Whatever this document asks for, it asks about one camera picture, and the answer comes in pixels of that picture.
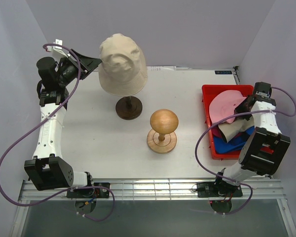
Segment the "pink bucket hat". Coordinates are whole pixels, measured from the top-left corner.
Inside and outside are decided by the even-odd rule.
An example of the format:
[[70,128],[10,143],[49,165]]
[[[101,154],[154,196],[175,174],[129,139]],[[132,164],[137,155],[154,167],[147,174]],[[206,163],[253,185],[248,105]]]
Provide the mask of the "pink bucket hat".
[[238,90],[226,90],[217,95],[209,105],[209,115],[212,123],[234,114],[235,108],[240,105],[246,97]]

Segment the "cream bucket hat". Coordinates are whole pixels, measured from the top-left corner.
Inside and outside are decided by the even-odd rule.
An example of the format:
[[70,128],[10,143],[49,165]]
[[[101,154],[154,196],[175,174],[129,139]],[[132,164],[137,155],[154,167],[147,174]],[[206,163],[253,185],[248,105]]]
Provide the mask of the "cream bucket hat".
[[249,128],[254,126],[254,120],[253,117],[251,117],[249,120],[238,118],[235,119],[232,123],[220,123],[218,125],[218,128],[221,132],[222,139],[224,142],[228,143],[231,139],[233,139],[236,135],[238,135],[241,132],[245,132]]

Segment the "beige bucket hat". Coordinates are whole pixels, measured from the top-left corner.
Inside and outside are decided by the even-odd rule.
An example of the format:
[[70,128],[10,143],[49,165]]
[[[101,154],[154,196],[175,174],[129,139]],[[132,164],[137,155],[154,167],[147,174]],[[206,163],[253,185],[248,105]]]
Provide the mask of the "beige bucket hat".
[[114,34],[100,45],[101,64],[98,66],[102,89],[115,96],[132,96],[140,92],[148,71],[143,51],[130,38]]

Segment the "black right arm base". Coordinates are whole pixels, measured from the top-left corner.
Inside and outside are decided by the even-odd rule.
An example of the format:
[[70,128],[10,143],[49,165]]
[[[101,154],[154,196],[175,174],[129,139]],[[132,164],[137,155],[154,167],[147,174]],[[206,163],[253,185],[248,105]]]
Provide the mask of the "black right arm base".
[[192,186],[192,192],[197,193],[199,198],[226,198],[243,196],[240,186],[233,186],[226,182],[199,182]]

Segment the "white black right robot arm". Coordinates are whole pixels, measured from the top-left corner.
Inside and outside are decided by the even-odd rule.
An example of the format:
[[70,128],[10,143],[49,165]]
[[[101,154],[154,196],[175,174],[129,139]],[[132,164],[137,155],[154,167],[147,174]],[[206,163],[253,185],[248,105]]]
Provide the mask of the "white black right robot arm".
[[273,175],[288,150],[291,139],[277,126],[276,102],[271,93],[270,84],[257,82],[252,95],[234,109],[240,118],[253,120],[254,130],[238,162],[217,174],[214,186],[219,196],[234,193],[241,182],[252,176]]

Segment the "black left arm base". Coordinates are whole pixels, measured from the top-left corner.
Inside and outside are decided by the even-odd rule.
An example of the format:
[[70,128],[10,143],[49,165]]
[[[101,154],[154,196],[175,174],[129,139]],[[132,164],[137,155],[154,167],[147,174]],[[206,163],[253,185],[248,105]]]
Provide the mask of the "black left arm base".
[[93,183],[91,186],[96,186],[96,188],[90,189],[75,189],[72,191],[67,191],[67,198],[109,198],[110,183]]

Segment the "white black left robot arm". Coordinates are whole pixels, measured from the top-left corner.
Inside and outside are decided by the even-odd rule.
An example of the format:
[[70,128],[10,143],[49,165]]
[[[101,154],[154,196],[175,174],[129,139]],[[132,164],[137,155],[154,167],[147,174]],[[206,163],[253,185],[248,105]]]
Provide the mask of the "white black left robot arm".
[[85,79],[101,63],[101,59],[76,55],[78,62],[70,54],[59,61],[52,57],[37,61],[41,78],[37,93],[43,125],[39,128],[33,158],[25,161],[24,169],[39,191],[91,186],[90,173],[74,171],[61,153],[61,134],[69,96],[66,87],[78,75]]

